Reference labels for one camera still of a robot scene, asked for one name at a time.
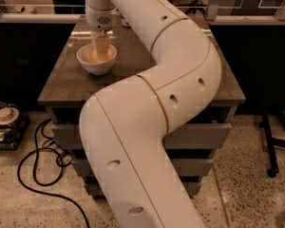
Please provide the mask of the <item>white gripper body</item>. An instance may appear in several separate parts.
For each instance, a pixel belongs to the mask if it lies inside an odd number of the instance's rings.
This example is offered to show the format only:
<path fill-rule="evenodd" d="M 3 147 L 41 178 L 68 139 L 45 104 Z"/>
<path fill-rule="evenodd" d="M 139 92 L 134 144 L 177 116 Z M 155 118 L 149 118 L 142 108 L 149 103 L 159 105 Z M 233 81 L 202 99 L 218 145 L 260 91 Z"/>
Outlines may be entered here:
<path fill-rule="evenodd" d="M 85 19 L 93 31 L 110 31 L 116 24 L 117 10 L 110 0 L 85 0 Z"/>

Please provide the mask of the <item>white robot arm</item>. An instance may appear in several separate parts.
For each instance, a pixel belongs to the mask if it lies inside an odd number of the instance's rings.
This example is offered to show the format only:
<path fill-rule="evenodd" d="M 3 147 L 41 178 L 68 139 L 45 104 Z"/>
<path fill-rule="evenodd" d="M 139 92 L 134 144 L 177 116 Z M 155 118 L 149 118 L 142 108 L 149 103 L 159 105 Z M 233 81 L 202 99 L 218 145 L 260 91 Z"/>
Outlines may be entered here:
<path fill-rule="evenodd" d="M 162 139 L 216 96 L 219 54 L 199 26 L 166 0 L 85 0 L 86 20 L 119 11 L 155 66 L 109 85 L 82 108 L 88 162 L 121 228 L 204 228 Z"/>

